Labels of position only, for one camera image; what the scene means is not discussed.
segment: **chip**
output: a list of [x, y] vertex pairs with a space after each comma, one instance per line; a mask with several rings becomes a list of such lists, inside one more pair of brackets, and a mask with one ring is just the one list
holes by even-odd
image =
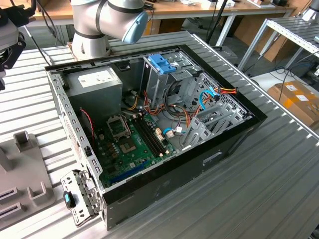
[[109, 173], [109, 174], [112, 174], [116, 171], [116, 168], [114, 166], [111, 166], [109, 168], [106, 169], [106, 171]]
[[136, 149], [136, 146], [131, 138], [122, 139], [119, 146], [123, 153], [128, 153]]

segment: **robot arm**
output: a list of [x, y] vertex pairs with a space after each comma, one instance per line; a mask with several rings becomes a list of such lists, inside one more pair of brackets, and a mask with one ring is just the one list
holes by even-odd
[[75, 36], [72, 51], [81, 58], [108, 54], [106, 35], [135, 43], [142, 36], [148, 15], [142, 0], [72, 0]]
[[[72, 0], [75, 35], [72, 51], [79, 59], [108, 55], [106, 35], [126, 43], [135, 43], [142, 36], [148, 15], [143, 0]], [[18, 27], [27, 25], [34, 15], [31, 7], [0, 8], [0, 91], [4, 90], [5, 70], [11, 69], [25, 48], [24, 36]]]
[[35, 9], [36, 0], [32, 0], [27, 9], [23, 5], [0, 8], [0, 91], [4, 90], [5, 70], [13, 67], [26, 46], [18, 27], [29, 23]]

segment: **metal rail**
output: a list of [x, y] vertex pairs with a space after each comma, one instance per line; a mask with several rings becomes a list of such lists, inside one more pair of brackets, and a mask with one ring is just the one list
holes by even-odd
[[[243, 70], [251, 54], [255, 50], [258, 42], [264, 35], [267, 27], [272, 28], [275, 32], [272, 34], [267, 44], [265, 45], [262, 52], [265, 52], [268, 47], [271, 46], [278, 34], [281, 34], [299, 45], [302, 49], [314, 54], [319, 57], [319, 43], [314, 41], [314, 37], [319, 35], [319, 24], [310, 24], [305, 22], [299, 17], [286, 17], [286, 18], [271, 18], [266, 19], [258, 31], [255, 39], [248, 48], [242, 61], [240, 62], [238, 69]], [[288, 63], [288, 68], [297, 56], [301, 53], [301, 49], [292, 57], [292, 60]]]

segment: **blue cable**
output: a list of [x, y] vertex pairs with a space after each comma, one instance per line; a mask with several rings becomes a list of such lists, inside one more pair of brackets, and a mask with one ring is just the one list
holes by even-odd
[[203, 110], [206, 110], [206, 107], [205, 107], [204, 102], [203, 102], [203, 94], [204, 93], [208, 93], [208, 94], [212, 95], [213, 97], [214, 96], [219, 96], [219, 94], [216, 93], [215, 91], [209, 91], [209, 90], [204, 90], [202, 93], [200, 93], [199, 103], [200, 103], [201, 107], [203, 108]]
[[170, 130], [172, 130], [172, 128], [166, 128], [166, 129], [164, 129], [164, 131], [163, 131], [163, 134], [165, 135], [168, 131], [170, 131]]
[[172, 130], [172, 131], [174, 131], [174, 132], [177, 132], [175, 129], [172, 129], [172, 128], [166, 128], [164, 131], [163, 131], [163, 134], [165, 135], [168, 131], [170, 131], [170, 130]]

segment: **white label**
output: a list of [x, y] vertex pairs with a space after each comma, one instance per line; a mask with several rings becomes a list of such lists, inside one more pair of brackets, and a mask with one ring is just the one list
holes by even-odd
[[299, 96], [297, 96], [297, 97], [298, 97], [298, 99], [301, 100], [301, 101], [309, 101], [309, 100], [307, 99], [307, 97], [304, 96], [304, 95], [299, 95]]
[[183, 130], [182, 127], [177, 127], [177, 128], [176, 128], [176, 132], [178, 132], [178, 133], [181, 133], [182, 130]]
[[293, 86], [293, 85], [287, 85], [286, 87], [287, 87], [288, 90], [290, 90], [290, 91], [297, 91], [297, 90], [298, 90], [298, 89], [297, 89], [295, 86]]
[[108, 71], [101, 71], [101, 72], [79, 76], [78, 79], [83, 88], [114, 80], [110, 72]]

